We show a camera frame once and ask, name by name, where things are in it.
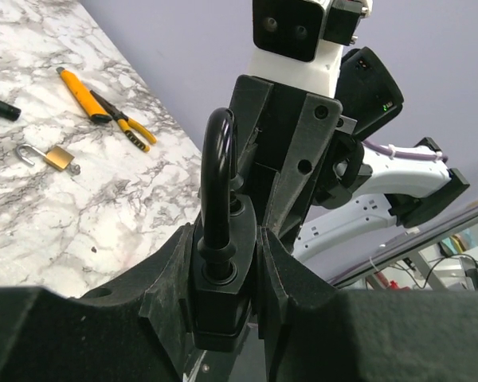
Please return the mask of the black padlock with key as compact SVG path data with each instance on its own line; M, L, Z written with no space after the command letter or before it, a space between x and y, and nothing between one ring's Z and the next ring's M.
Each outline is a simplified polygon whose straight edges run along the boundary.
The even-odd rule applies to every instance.
M229 353L244 334L252 309L257 219L250 197L233 190L236 126L226 107L208 119L202 148L201 212L191 247L189 306L197 348Z

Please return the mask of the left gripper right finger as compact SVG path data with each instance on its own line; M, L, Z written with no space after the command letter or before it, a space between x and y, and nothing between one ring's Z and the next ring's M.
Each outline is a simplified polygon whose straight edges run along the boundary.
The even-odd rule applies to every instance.
M478 291L338 290L258 232L270 381L478 381Z

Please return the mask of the brass padlock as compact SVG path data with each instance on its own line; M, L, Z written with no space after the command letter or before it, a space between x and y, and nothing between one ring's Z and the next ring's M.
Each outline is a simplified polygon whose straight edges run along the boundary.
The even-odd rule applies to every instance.
M25 156L26 152L32 152L43 158L44 162L58 171L68 170L69 164L74 164L74 156L60 146L54 146L44 153L30 144L18 145L14 150L16 156L28 166L34 166L34 162Z

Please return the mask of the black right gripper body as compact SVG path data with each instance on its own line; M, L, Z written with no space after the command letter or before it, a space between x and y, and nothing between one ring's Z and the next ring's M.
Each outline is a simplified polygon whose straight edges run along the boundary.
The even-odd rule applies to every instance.
M337 209L352 198L371 177L372 169L363 163L364 146L353 133L356 121L339 119L317 178L312 204Z

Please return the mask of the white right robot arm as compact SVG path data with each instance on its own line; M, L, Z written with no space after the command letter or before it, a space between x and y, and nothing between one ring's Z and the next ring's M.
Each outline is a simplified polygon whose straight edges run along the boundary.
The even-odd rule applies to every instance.
M230 240L252 254L258 228L299 260L367 232L432 220L467 188L430 138L376 146L403 95L372 49L322 43L310 63L257 50L231 108L238 159Z

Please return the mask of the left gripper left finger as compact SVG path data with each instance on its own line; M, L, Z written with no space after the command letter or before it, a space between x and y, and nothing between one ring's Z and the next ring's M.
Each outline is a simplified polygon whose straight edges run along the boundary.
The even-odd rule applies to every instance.
M180 381L184 225L153 255L80 298L0 287L0 381Z

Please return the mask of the small silver key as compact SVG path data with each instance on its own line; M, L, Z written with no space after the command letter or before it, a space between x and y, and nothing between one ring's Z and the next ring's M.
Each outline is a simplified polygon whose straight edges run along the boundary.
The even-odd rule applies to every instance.
M80 166L77 164L69 164L68 170L72 175L79 175L80 174Z

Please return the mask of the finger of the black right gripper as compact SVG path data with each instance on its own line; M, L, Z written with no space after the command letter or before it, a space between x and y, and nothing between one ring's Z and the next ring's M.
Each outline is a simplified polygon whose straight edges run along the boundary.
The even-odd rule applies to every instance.
M241 192L257 222L292 251L308 214L342 104L255 76L237 78L229 105L237 124Z

